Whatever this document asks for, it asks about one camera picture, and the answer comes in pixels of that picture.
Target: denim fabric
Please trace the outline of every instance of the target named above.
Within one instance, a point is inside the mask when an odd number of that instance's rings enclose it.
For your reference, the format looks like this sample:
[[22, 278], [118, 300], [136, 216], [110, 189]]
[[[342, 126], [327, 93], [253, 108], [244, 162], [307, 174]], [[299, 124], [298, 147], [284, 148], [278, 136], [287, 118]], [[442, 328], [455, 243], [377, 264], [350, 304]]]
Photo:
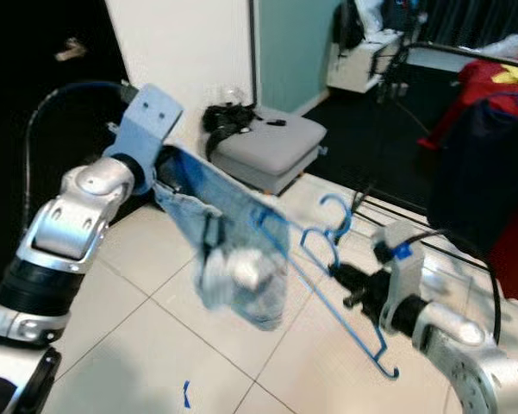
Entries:
[[[287, 289], [287, 224], [268, 223], [284, 249], [279, 252], [251, 224], [252, 212], [272, 207], [207, 161], [178, 147], [168, 151], [157, 167], [155, 199], [199, 250], [201, 267], [194, 282], [203, 304], [210, 309], [228, 304], [258, 328], [275, 329]], [[252, 270], [256, 285], [238, 278], [242, 268]]]

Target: gray ottoman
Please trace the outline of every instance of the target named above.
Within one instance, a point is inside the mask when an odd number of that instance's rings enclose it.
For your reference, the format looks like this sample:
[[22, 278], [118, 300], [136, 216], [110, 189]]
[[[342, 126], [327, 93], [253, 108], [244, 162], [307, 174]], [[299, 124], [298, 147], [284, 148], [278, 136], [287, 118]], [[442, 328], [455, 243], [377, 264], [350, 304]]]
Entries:
[[[266, 193], [280, 193], [318, 156], [326, 134], [320, 124], [278, 110], [257, 108], [264, 121], [254, 120], [251, 132], [222, 141], [211, 161], [232, 177]], [[268, 125], [283, 119], [284, 127]]]

